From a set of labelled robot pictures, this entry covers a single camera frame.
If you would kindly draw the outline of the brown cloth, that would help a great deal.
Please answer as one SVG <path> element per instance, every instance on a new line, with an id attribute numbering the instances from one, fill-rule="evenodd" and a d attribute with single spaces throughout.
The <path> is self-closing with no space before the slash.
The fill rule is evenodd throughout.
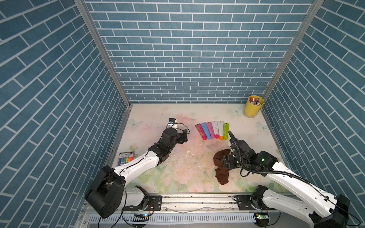
<path id="1" fill-rule="evenodd" d="M 221 161 L 224 155 L 228 155 L 231 152 L 230 149 L 224 149 L 215 153 L 213 157 L 213 163 L 217 167 L 215 169 L 215 177 L 220 185 L 225 185 L 229 182 L 229 169 L 224 167 Z"/>

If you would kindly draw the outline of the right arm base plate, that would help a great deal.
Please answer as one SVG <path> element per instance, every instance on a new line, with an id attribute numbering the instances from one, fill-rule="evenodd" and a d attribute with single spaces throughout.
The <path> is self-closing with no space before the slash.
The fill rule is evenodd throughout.
<path id="1" fill-rule="evenodd" d="M 254 203 L 251 200 L 250 195 L 236 195 L 233 197 L 234 201 L 237 203 L 237 206 L 240 211 L 274 211 L 273 208 L 266 207 L 263 203 Z"/>

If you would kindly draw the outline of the magenta toothpaste tube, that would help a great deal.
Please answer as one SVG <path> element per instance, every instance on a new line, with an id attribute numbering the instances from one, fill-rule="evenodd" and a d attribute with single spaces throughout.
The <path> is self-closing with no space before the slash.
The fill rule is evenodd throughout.
<path id="1" fill-rule="evenodd" d="M 208 131 L 210 133 L 211 138 L 212 139 L 215 139 L 215 132 L 214 132 L 214 128 L 213 128 L 212 122 L 207 122 L 206 125 L 208 127 Z"/>

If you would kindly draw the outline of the blue toothpaste tube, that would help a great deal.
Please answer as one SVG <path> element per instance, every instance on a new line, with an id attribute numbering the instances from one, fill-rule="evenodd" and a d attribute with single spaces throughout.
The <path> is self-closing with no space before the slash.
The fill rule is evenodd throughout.
<path id="1" fill-rule="evenodd" d="M 203 129 L 203 131 L 204 131 L 204 133 L 205 133 L 205 135 L 206 135 L 206 138 L 207 138 L 208 140 L 210 140 L 210 139 L 211 139 L 211 135 L 210 135 L 210 132 L 209 132 L 209 129 L 208 129 L 207 123 L 201 123 L 201 126 L 202 126 L 202 129 Z"/>

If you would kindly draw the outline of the white orange-cap toothpaste tube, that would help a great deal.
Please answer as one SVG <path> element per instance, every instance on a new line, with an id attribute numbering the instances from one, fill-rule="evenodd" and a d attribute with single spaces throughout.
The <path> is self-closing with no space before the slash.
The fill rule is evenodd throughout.
<path id="1" fill-rule="evenodd" d="M 218 122 L 219 139 L 224 140 L 224 122 Z"/>

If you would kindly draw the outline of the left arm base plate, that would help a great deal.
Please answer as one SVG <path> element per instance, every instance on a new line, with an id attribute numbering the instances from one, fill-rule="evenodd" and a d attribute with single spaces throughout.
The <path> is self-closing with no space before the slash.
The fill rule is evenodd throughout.
<path id="1" fill-rule="evenodd" d="M 150 195 L 148 198 L 144 197 L 137 206 L 128 202 L 123 209 L 124 211 L 160 211 L 162 207 L 162 199 L 162 195 Z"/>

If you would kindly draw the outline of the white pink-cap toothpaste tube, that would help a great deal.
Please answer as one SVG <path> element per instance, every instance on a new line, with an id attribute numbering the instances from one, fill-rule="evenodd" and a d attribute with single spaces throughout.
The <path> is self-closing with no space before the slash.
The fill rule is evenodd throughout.
<path id="1" fill-rule="evenodd" d="M 213 121 L 212 122 L 212 127 L 213 127 L 213 130 L 214 130 L 214 136 L 216 139 L 219 139 L 220 138 L 220 135 L 219 135 L 219 127 L 218 127 L 218 122 L 217 121 Z"/>

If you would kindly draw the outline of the green toothpaste tube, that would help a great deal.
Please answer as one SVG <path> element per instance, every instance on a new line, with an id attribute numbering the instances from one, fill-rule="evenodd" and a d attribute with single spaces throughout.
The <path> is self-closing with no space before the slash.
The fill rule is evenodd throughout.
<path id="1" fill-rule="evenodd" d="M 224 140 L 228 140 L 229 128 L 230 128 L 229 123 L 223 123 L 223 139 Z"/>

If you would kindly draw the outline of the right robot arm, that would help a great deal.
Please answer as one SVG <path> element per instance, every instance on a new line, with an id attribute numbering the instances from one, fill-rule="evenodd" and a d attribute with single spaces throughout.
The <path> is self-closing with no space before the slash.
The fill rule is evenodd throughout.
<path id="1" fill-rule="evenodd" d="M 350 200 L 344 195 L 333 195 L 291 171 L 273 155 L 256 153 L 243 140 L 230 139 L 231 152 L 222 158 L 228 169 L 241 169 L 259 174 L 280 184 L 296 198 L 287 197 L 259 185 L 250 196 L 256 210 L 277 209 L 308 223 L 313 228 L 345 228 L 348 226 Z"/>

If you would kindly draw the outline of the red toothpaste tube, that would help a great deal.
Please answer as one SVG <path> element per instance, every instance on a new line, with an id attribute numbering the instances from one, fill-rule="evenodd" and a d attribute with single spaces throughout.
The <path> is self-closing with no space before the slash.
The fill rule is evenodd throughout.
<path id="1" fill-rule="evenodd" d="M 200 134 L 200 136 L 202 137 L 202 139 L 203 140 L 207 140 L 207 136 L 205 134 L 205 131 L 203 130 L 202 125 L 200 123 L 199 124 L 196 124 L 195 125 L 195 128 L 197 129 L 197 131 Z"/>

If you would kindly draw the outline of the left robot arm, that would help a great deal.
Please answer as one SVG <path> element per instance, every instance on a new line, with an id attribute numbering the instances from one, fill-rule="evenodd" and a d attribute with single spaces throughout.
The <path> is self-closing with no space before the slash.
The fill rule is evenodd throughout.
<path id="1" fill-rule="evenodd" d="M 111 216 L 122 200 L 125 206 L 144 204 L 148 193 L 139 187 L 127 192 L 126 186 L 146 171 L 163 163 L 177 144 L 188 142 L 188 129 L 167 127 L 158 142 L 147 149 L 147 152 L 133 161 L 114 168 L 106 165 L 96 175 L 85 192 L 85 200 L 103 219 Z"/>

